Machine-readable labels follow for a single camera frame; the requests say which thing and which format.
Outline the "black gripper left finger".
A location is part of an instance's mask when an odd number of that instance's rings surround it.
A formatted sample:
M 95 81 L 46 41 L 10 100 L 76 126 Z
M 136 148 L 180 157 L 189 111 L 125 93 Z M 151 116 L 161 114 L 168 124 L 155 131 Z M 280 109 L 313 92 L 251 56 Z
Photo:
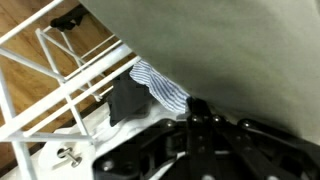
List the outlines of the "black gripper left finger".
M 186 123 L 161 119 L 97 158 L 94 180 L 148 180 L 186 148 Z

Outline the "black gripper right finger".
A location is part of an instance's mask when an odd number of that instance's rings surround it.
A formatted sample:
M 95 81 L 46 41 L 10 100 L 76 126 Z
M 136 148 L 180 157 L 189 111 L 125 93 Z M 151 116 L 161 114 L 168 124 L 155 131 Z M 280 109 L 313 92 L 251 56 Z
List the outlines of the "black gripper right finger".
M 191 177 L 210 180 L 320 180 L 319 146 L 250 119 L 234 125 L 189 98 Z

